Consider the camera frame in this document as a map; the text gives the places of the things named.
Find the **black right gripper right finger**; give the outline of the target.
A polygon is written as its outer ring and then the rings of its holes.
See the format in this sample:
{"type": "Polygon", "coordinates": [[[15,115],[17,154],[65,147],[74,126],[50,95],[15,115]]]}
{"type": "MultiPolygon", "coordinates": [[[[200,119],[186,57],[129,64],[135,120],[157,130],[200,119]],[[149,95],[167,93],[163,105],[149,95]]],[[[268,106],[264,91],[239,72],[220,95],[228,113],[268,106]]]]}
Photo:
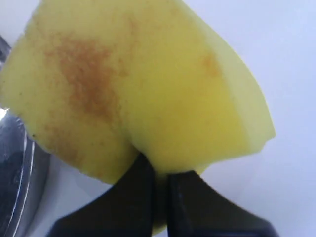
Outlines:
{"type": "Polygon", "coordinates": [[[224,198],[196,172],[168,176],[170,237],[277,237],[272,224],[224,198]]]}

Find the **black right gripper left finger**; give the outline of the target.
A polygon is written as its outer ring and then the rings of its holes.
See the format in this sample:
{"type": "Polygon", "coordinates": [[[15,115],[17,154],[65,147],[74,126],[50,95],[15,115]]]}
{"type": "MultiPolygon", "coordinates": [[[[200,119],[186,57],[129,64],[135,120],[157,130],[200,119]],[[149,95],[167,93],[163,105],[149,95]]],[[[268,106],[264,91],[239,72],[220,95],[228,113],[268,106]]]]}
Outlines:
{"type": "Polygon", "coordinates": [[[144,155],[100,197],[58,219],[49,237],[150,237],[155,175],[144,155]]]}

